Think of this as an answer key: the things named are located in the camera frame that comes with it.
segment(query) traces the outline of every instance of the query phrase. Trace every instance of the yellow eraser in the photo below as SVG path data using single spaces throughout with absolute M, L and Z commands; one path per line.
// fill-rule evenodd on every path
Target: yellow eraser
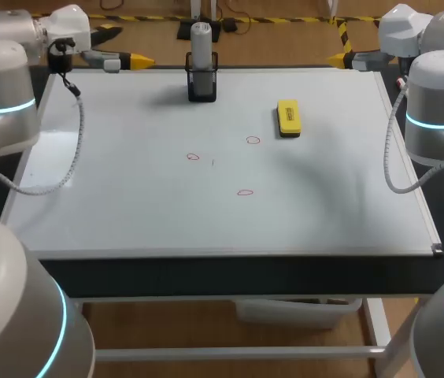
M 282 137 L 298 137 L 301 134 L 301 118 L 296 100 L 278 101 L 279 134 Z

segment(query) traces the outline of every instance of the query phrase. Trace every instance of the whiteboard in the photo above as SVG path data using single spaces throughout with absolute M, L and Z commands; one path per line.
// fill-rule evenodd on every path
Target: whiteboard
M 221 69 L 214 103 L 189 103 L 180 70 L 79 70 L 86 132 L 58 192 L 11 194 L 2 222 L 38 258 L 432 255 L 437 231 L 421 191 L 383 176 L 390 103 L 379 73 Z M 298 100 L 302 134 L 279 137 L 276 105 Z M 58 77 L 42 133 L 16 182 L 66 173 L 78 110 Z M 400 132 L 390 172 L 414 171 Z

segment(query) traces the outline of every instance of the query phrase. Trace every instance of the white marker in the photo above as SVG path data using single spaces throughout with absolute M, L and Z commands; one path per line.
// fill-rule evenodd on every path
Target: white marker
M 206 22 L 196 22 L 191 28 L 192 68 L 212 69 L 212 28 Z M 213 93 L 211 72 L 194 72 L 194 93 L 209 96 Z

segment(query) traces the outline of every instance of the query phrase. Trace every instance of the pen holder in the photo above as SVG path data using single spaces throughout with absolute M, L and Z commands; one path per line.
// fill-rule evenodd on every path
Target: pen holder
M 194 69 L 192 65 L 192 53 L 189 52 L 185 56 L 185 71 L 187 72 L 187 89 L 189 92 L 190 102 L 215 102 L 216 100 L 216 71 L 219 66 L 219 55 L 212 52 L 212 68 L 211 69 Z M 202 76 L 200 80 L 211 80 L 212 91 L 209 94 L 199 95 L 194 90 L 194 74 L 207 75 L 209 79 Z

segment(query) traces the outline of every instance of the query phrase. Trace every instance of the floor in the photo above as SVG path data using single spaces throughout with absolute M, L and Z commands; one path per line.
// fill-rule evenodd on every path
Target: floor
M 45 13 L 73 0 L 0 0 L 0 9 L 25 8 Z M 118 0 L 103 0 L 106 6 Z M 203 0 L 203 10 L 209 7 Z M 326 16 L 323 0 L 226 0 L 234 9 L 244 9 L 252 17 Z M 77 2 L 90 14 L 102 14 L 98 0 Z M 397 0 L 340 0 L 340 16 L 381 16 Z M 444 0 L 408 0 L 421 12 L 444 10 Z M 244 17 L 231 12 L 219 0 L 224 16 Z M 105 14 L 141 16 L 188 16 L 189 0 L 126 0 L 123 7 Z M 106 20 L 91 20 L 96 26 Z M 176 22 L 122 24 L 124 31 L 103 47 L 131 51 L 155 59 L 158 65 L 182 65 L 190 43 L 176 40 Z M 248 24 L 240 24 L 244 31 Z M 355 51 L 378 47 L 377 29 L 371 22 L 350 21 L 348 36 Z M 214 46 L 222 65 L 325 65 L 327 57 L 341 53 L 338 30 L 328 23 L 252 24 L 245 35 L 223 33 Z M 386 298 L 384 305 L 390 330 L 395 332 L 414 306 L 413 298 Z M 238 347 L 238 346 L 328 346 L 363 345 L 367 342 L 361 314 L 346 317 L 333 331 L 313 331 L 243 324 L 235 316 L 231 302 L 154 302 L 97 304 L 85 307 L 97 348 L 126 347 Z M 95 378 L 107 377 L 252 377 L 295 378 L 307 376 L 369 377 L 368 361 L 204 361 L 97 364 Z M 416 376 L 412 366 L 399 373 L 401 378 Z

